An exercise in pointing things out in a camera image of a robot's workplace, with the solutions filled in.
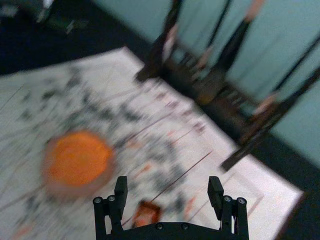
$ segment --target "floor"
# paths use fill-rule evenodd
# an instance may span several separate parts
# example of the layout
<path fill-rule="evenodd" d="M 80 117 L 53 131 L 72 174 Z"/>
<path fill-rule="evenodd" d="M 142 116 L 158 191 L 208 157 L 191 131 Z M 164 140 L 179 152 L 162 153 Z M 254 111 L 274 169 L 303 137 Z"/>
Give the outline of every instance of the floor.
<path fill-rule="evenodd" d="M 51 29 L 31 24 L 24 16 L 3 20 L 0 25 L 0 74 L 61 63 L 124 45 L 143 59 L 150 49 L 148 42 L 88 0 L 57 0 L 52 12 L 61 16 L 86 18 L 90 23 L 87 29 L 65 37 Z M 9 96 L 10 93 L 2 92 L 1 101 L 6 99 L 5 95 Z M 217 117 L 210 115 L 210 112 L 207 114 L 212 119 Z M 319 228 L 316 219 L 320 213 L 315 206 L 318 205 L 319 196 L 314 190 L 319 186 L 319 170 L 272 135 L 253 154 L 273 171 L 308 192 L 306 200 L 284 231 L 284 239 L 317 239 Z"/>

